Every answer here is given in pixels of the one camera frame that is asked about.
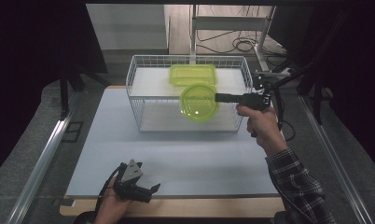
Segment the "white wall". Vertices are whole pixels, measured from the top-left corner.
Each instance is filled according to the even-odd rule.
[[[167,49],[168,7],[87,4],[101,49]]]

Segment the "person's right hand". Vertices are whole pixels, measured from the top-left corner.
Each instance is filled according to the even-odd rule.
[[[241,116],[249,117],[246,130],[257,134],[257,144],[263,147],[268,156],[287,149],[286,141],[278,130],[273,107],[259,111],[237,105],[236,109]]]

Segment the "person's left hand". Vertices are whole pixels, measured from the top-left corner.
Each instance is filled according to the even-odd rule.
[[[124,216],[132,200],[121,200],[113,190],[115,178],[109,182],[94,224],[115,224]]]

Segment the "green container lid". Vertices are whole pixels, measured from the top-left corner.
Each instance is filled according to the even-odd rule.
[[[173,86],[193,84],[216,85],[216,70],[213,64],[174,64],[170,67],[169,82]]]
[[[215,87],[210,85],[194,84],[186,87],[179,97],[182,113],[186,118],[199,122],[213,118],[219,109],[215,94]]]

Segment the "human hand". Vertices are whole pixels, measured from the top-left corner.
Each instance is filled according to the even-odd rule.
[[[94,224],[115,224],[124,216],[132,200],[121,200],[113,190],[115,178],[109,182]]]
[[[278,130],[273,107],[259,111],[236,105],[236,109],[241,116],[249,117],[246,130],[257,134],[257,144],[263,147],[268,156],[287,149],[286,141]]]

